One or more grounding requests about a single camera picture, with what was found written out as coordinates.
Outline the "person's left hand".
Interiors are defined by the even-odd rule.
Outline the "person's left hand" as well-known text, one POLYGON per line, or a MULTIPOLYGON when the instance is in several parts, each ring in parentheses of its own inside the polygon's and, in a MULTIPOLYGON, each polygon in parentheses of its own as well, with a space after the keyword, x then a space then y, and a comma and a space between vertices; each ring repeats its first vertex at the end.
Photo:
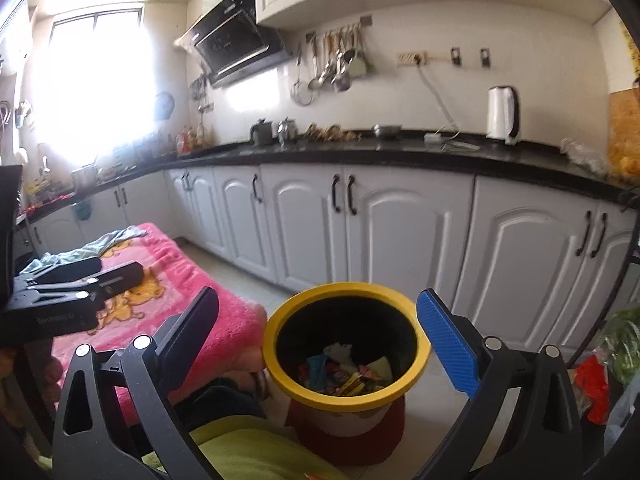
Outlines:
MULTIPOLYGON (((6 379, 13 374, 14 361, 17 351, 10 348, 1 349, 1 378, 6 379)), ((61 387, 58 384, 63 375, 63 369, 60 361, 53 356, 50 357, 49 363, 44 367, 42 377, 39 379, 41 388, 41 396, 44 402, 58 403, 61 395, 61 387)))

